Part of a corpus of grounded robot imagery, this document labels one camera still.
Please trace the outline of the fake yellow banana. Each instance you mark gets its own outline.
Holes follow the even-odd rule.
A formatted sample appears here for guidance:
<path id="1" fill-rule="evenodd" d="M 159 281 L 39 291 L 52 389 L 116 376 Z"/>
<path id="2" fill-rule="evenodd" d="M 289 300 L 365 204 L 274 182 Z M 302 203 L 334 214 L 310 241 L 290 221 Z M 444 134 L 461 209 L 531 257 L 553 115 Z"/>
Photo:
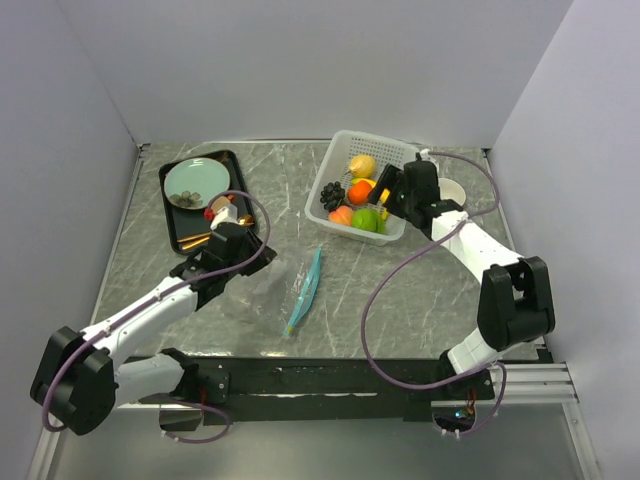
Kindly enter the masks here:
<path id="1" fill-rule="evenodd" d="M 375 182 L 374 180 L 368 179 L 368 178 L 353 178 L 351 180 L 351 183 L 353 185 L 354 183 L 357 183 L 360 180 L 365 180 L 365 181 L 369 182 L 372 185 L 373 189 L 376 187 L 376 183 L 377 182 Z M 387 200 L 389 194 L 390 194 L 390 191 L 388 189 L 383 189 L 383 191 L 382 191 L 382 193 L 381 193 L 381 195 L 379 197 L 378 203 L 380 205 L 382 205 Z M 388 213 L 386 208 L 382 208 L 381 217 L 382 217 L 383 220 L 387 220 L 387 218 L 389 217 L 389 213 Z"/>

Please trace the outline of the fake yellow pear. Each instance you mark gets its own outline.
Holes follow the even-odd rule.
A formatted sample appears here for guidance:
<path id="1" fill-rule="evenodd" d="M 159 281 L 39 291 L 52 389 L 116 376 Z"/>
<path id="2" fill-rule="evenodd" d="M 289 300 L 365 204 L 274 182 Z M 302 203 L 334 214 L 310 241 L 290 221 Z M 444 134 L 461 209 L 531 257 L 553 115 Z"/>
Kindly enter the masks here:
<path id="1" fill-rule="evenodd" d="M 348 168 L 353 177 L 371 178 L 376 171 L 376 160 L 371 155 L 356 155 L 350 160 Z"/>

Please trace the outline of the fake orange fruit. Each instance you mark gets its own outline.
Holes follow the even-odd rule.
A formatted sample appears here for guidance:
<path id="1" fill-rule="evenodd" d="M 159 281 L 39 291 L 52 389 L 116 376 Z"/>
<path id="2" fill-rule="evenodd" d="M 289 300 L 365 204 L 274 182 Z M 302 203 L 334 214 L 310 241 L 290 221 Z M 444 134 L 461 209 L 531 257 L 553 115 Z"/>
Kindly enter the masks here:
<path id="1" fill-rule="evenodd" d="M 356 206 L 364 205 L 368 202 L 368 195 L 373 190 L 372 185 L 365 181 L 360 180 L 354 183 L 347 192 L 347 200 Z"/>

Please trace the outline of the fake green fruit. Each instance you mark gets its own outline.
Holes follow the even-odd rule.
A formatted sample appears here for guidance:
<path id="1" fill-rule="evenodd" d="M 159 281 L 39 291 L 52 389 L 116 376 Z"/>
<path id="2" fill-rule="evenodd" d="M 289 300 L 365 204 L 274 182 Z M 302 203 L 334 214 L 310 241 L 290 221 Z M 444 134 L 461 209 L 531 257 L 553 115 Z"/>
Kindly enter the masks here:
<path id="1" fill-rule="evenodd" d="M 376 233 L 376 221 L 378 219 L 382 219 L 382 217 L 377 210 L 360 209 L 354 212 L 351 226 L 359 230 Z"/>

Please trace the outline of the fake green leaf piece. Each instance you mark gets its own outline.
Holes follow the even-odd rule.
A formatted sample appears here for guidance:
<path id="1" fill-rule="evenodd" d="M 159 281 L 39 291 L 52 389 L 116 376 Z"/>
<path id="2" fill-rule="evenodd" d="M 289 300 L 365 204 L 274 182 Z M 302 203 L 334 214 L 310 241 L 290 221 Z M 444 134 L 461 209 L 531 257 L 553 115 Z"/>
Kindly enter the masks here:
<path id="1" fill-rule="evenodd" d="M 385 235 L 386 234 L 386 222 L 382 219 L 378 219 L 376 221 L 376 229 L 375 232 L 378 234 Z"/>

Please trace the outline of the fake peach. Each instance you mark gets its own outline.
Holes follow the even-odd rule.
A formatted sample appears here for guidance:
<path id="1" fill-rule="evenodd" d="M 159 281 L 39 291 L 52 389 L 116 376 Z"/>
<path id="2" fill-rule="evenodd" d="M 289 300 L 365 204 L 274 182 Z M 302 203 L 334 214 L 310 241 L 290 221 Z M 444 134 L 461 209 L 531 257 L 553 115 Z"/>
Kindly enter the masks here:
<path id="1" fill-rule="evenodd" d="M 351 226 L 353 214 L 354 211 L 349 206 L 341 205 L 329 213 L 328 220 L 338 225 Z"/>

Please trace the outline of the fake dark grapes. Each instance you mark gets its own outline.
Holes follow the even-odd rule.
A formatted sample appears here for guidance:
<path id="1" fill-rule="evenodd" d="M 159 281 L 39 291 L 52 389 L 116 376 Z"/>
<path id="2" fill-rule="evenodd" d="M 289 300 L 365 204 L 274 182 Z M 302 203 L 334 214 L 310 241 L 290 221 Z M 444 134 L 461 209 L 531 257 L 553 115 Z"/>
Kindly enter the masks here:
<path id="1" fill-rule="evenodd" d="M 346 191 L 340 182 L 326 184 L 320 193 L 320 202 L 327 212 L 333 212 L 346 204 Z"/>

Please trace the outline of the clear zip top bag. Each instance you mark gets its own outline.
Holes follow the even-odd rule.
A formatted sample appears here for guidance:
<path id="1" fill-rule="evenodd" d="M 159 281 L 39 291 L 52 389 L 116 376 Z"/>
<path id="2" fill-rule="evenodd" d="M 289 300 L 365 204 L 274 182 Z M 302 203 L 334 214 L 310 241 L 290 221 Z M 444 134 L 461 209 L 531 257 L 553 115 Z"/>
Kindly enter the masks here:
<path id="1" fill-rule="evenodd" d="M 276 335 L 291 338 L 314 303 L 322 273 L 322 248 L 279 254 L 244 280 L 240 299 L 251 319 Z"/>

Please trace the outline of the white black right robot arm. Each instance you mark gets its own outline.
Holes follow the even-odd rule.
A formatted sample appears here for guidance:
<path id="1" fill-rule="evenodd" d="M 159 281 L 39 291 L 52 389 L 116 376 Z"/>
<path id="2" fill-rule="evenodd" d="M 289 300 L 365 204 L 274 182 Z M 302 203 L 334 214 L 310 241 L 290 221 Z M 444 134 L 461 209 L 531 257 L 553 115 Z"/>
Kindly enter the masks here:
<path id="1" fill-rule="evenodd" d="M 473 374 L 512 348 L 554 330 L 546 263 L 503 246 L 458 202 L 442 198 L 432 162 L 386 166 L 368 199 L 408 221 L 430 239 L 432 247 L 447 249 L 480 284 L 477 326 L 445 353 L 446 368 L 437 375 L 445 396 L 460 398 L 472 387 Z"/>

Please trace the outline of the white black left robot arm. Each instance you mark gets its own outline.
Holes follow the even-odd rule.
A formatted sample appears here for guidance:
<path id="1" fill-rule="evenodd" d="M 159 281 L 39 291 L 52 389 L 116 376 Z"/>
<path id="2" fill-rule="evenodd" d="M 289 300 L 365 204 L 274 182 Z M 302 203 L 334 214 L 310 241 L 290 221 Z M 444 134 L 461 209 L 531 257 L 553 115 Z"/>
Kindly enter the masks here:
<path id="1" fill-rule="evenodd" d="M 130 356 L 148 337 L 221 295 L 235 276 L 250 276 L 276 256 L 250 229 L 223 222 L 205 246 L 133 304 L 82 331 L 57 330 L 30 389 L 42 407 L 45 428 L 56 431 L 51 421 L 57 419 L 63 428 L 85 435 L 125 403 L 156 394 L 179 402 L 202 399 L 211 384 L 188 355 L 170 348 L 145 360 Z"/>

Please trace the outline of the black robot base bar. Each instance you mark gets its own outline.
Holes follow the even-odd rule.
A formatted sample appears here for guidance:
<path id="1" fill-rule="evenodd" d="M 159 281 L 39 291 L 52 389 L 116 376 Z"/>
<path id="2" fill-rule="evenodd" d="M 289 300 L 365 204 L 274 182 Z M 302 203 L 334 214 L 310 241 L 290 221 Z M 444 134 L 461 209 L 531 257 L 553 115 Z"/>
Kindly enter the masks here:
<path id="1" fill-rule="evenodd" d="M 471 430 L 476 403 L 500 405 L 506 382 L 494 382 L 488 369 L 456 378 L 445 357 L 437 360 L 383 360 L 391 383 L 364 359 L 193 357 L 169 355 L 187 376 L 168 394 L 143 403 L 160 406 L 159 426 L 172 434 L 226 422 L 401 419 L 430 422 L 433 405 L 451 401 L 446 427 Z"/>

